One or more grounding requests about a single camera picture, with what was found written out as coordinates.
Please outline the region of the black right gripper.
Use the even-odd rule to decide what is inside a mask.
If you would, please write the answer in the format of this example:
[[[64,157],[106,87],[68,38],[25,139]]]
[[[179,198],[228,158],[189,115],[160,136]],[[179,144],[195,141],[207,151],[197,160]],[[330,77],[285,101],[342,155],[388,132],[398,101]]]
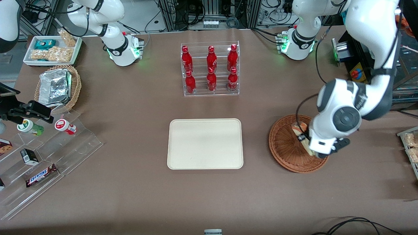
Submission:
[[[51,109],[35,100],[23,103],[16,98],[0,98],[0,115],[1,119],[11,122],[23,122],[29,118],[41,119],[49,124],[54,122]]]

